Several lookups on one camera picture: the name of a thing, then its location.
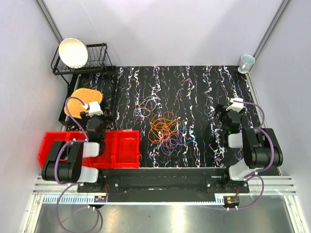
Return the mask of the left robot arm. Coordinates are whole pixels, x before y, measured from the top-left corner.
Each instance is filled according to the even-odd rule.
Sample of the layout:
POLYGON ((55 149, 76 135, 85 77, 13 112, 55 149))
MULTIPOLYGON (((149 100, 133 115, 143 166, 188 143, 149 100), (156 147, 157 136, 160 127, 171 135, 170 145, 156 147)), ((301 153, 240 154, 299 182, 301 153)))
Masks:
POLYGON ((86 122, 86 132, 69 138, 69 132, 47 132, 38 155, 41 176, 45 181, 64 183, 87 182, 94 192, 104 189, 105 180, 99 171, 83 165, 84 158, 99 157, 105 150, 105 131, 113 122, 109 108, 103 115, 92 116, 86 122))

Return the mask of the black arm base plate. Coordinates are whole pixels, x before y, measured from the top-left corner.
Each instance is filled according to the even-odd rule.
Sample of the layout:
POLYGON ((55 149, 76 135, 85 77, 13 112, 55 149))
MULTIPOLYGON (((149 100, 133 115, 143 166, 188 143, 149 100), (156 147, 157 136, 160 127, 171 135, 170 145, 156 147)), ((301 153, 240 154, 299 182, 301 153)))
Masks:
POLYGON ((230 181, 226 168, 101 169, 98 180, 77 188, 81 194, 108 192, 117 204, 217 202, 216 194, 248 194, 244 181, 230 181))

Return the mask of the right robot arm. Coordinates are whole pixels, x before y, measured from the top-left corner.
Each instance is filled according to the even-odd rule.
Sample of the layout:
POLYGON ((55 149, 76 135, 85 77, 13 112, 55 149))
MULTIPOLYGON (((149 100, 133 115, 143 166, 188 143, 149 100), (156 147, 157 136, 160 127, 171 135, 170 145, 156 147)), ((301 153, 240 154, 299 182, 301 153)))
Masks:
POLYGON ((283 153, 272 128, 263 128, 265 114, 263 109, 241 98, 231 98, 230 104, 219 102, 215 117, 222 123, 220 145, 230 149, 242 149, 243 158, 225 169, 214 182, 217 191, 234 192, 247 189, 248 181, 260 172, 280 167, 283 153), (253 105, 262 113, 262 122, 255 128, 241 128, 245 105, 253 105))

